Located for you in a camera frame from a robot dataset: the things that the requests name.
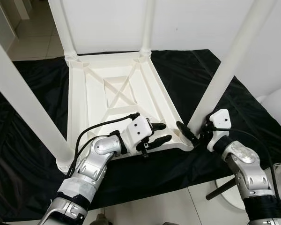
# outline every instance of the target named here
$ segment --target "black fabric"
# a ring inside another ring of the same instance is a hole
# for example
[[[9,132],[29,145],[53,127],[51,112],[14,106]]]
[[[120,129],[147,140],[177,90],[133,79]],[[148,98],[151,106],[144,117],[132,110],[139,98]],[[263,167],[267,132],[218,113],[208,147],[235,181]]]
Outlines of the black fabric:
[[[153,51],[152,62],[180,117],[187,123],[220,61],[209,50]],[[64,137],[67,135],[68,67],[63,58],[14,63]],[[281,127],[234,78],[217,108],[229,110],[232,128],[252,133],[281,162]],[[244,134],[230,137],[266,153]],[[231,175],[216,153],[200,145],[111,161],[91,208],[123,203]],[[65,176],[55,159],[0,94],[0,218],[40,219]]]

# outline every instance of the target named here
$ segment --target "metal rod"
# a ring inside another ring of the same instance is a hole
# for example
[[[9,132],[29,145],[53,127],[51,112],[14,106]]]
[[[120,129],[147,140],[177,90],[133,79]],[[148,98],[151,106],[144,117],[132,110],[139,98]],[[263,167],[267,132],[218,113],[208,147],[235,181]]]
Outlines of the metal rod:
[[[210,192],[208,195],[206,195],[206,199],[207,200],[213,199],[214,197],[217,197],[218,195],[220,195],[224,191],[227,191],[228,189],[232,188],[235,185],[236,185],[235,178],[233,178],[233,179],[229,180],[227,183],[218,187],[213,192]]]
[[[196,136],[198,136],[202,125],[205,123],[206,115],[214,110],[224,91],[230,84],[237,67],[247,53],[254,38],[261,30],[275,2],[276,0],[255,0],[253,2],[251,9],[232,42],[226,58],[217,69],[187,125]]]
[[[74,158],[74,150],[69,147],[1,45],[0,92],[54,155],[58,168],[67,171]]]
[[[153,19],[154,19],[154,9],[155,9],[155,0],[147,0],[142,46],[140,49],[140,53],[142,55],[151,54],[151,38],[152,38],[152,28],[153,28]]]

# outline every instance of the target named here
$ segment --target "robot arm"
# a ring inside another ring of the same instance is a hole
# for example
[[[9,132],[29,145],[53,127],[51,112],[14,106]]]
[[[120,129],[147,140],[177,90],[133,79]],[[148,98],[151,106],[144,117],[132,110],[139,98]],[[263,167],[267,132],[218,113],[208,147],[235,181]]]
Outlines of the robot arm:
[[[227,130],[215,128],[231,128],[228,110],[220,109],[207,117],[207,123],[200,133],[200,142],[208,143],[207,149],[220,154],[234,173],[235,183],[250,219],[248,224],[281,225],[281,210],[266,174],[260,167],[257,153],[232,140]],[[196,139],[185,126],[183,133]]]
[[[165,124],[151,124],[139,113],[133,118],[121,134],[114,131],[89,143],[87,156],[80,161],[73,175],[62,182],[56,198],[38,225],[81,225],[104,178],[106,165],[113,157],[138,152],[146,157],[146,150],[159,147],[171,139],[171,135],[167,135],[149,143],[154,131],[165,129]]]

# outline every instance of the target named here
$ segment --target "white plastic panel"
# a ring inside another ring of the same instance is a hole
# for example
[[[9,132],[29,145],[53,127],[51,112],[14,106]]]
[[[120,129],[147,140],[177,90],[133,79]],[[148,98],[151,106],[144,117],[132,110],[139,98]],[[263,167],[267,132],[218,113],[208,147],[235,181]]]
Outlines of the white plastic panel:
[[[78,54],[139,51],[146,0],[63,0]]]
[[[79,133],[87,127],[139,112],[151,123],[165,123],[150,141],[164,135],[172,140],[157,150],[179,147],[191,150],[179,138],[176,121],[181,121],[150,57],[137,53],[81,56],[83,62],[70,63],[68,136],[75,145]],[[131,120],[98,127],[88,138],[122,132]]]
[[[223,57],[253,0],[156,0],[153,50],[210,49]],[[62,0],[78,54],[139,51],[145,0]]]

